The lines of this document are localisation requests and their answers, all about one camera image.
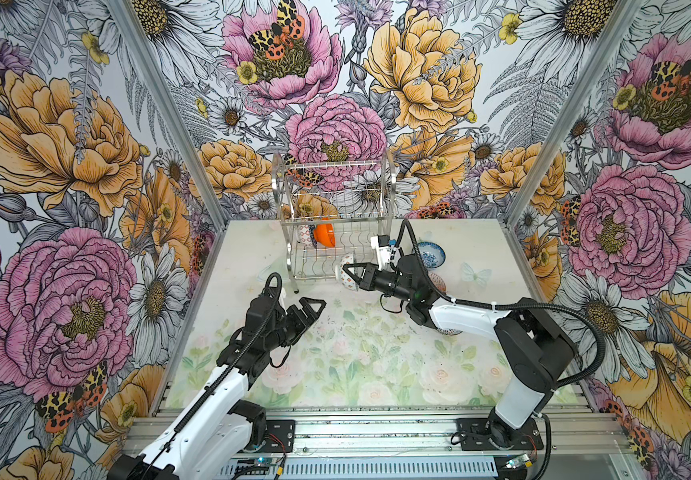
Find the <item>plain orange bowl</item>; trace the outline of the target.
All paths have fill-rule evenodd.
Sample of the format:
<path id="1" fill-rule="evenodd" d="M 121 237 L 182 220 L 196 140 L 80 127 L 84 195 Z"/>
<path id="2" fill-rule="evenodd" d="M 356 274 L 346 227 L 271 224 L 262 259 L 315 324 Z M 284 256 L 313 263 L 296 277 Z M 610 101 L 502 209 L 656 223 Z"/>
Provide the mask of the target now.
<path id="1" fill-rule="evenodd" d="M 321 245 L 325 248 L 335 248 L 337 246 L 337 239 L 333 224 L 317 224 L 314 227 L 314 239 L 318 245 Z"/>

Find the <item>blue floral white bowl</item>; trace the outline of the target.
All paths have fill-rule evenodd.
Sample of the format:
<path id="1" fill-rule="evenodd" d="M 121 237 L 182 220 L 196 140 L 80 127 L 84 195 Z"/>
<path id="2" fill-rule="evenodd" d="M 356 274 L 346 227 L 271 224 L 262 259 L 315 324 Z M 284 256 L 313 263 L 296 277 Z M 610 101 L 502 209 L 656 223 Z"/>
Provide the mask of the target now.
<path id="1" fill-rule="evenodd" d="M 445 250 L 439 246 L 439 244 L 431 241 L 419 242 L 417 246 L 417 252 L 421 256 L 421 261 L 427 269 L 437 269 L 445 264 L 447 260 L 447 254 Z"/>

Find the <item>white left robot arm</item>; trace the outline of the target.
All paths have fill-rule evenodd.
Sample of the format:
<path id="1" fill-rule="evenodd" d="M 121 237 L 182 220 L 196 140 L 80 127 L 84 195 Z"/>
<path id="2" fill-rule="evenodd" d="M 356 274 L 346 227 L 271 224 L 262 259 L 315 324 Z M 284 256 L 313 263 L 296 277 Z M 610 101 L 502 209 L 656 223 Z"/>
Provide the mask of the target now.
<path id="1" fill-rule="evenodd" d="M 269 293 L 253 299 L 202 393 L 138 455 L 120 456 L 107 478 L 213 479 L 237 453 L 262 445 L 266 410 L 245 396 L 271 365 L 271 353 L 298 343 L 326 306 L 303 297 L 285 308 Z"/>

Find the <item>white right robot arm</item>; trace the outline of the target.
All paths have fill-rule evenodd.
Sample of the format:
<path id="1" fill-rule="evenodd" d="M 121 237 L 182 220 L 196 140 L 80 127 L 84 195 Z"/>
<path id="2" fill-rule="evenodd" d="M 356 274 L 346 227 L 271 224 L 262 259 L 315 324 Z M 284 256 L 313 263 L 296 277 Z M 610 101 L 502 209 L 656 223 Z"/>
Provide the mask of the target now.
<path id="1" fill-rule="evenodd" d="M 415 254 L 403 256 L 395 267 L 375 263 L 346 263 L 342 276 L 357 288 L 399 299 L 403 311 L 419 326 L 459 331 L 499 343 L 511 369 L 511 380 L 483 424 L 467 438 L 491 450 L 512 450 L 523 428 L 541 412 L 555 390 L 577 346 L 549 314 L 549 308 L 523 298 L 514 306 L 495 302 L 475 305 L 455 299 L 431 280 Z"/>

